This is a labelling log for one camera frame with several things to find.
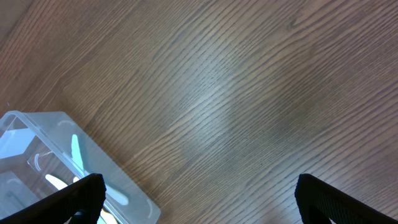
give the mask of wood grain surface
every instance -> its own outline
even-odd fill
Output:
[[[397,1],[28,5],[0,116],[66,112],[158,223],[301,223],[304,172],[398,218]]]

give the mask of clear plastic bin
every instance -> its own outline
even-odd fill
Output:
[[[160,210],[64,112],[9,111],[0,119],[0,220],[90,173],[106,184],[98,223],[153,224]]]

